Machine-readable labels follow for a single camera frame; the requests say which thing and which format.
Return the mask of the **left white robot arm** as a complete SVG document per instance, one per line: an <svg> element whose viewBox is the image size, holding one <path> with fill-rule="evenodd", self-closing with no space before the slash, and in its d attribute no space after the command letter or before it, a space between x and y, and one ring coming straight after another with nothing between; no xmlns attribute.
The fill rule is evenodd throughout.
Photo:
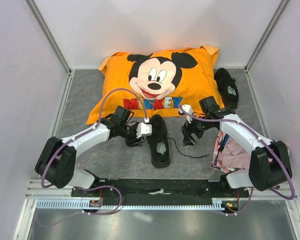
<svg viewBox="0 0 300 240"><path fill-rule="evenodd" d="M152 126L147 117L143 122L129 125L132 114L130 110L118 106L114 113L75 135L50 137L35 165L35 172L41 176L41 187L79 187L89 197L96 196L100 191L96 176L88 170L77 168L77 157L115 137L124 138L127 147L142 145L144 138L151 135Z"/></svg>

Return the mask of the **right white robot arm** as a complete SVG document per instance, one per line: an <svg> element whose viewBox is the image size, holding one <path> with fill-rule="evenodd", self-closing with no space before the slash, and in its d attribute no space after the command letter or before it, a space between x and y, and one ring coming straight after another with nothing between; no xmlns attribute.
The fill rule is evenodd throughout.
<svg viewBox="0 0 300 240"><path fill-rule="evenodd" d="M195 145L192 135L198 138L204 131L216 128L234 139L249 155L249 168L235 170L221 176L219 191L225 197L232 196L238 188L255 188L262 192L288 182L293 190L289 151L280 140L271 140L246 125L235 111L221 108L213 96L199 101L204 113L196 117L190 105L178 105L180 115L186 116L181 128L186 145Z"/></svg>

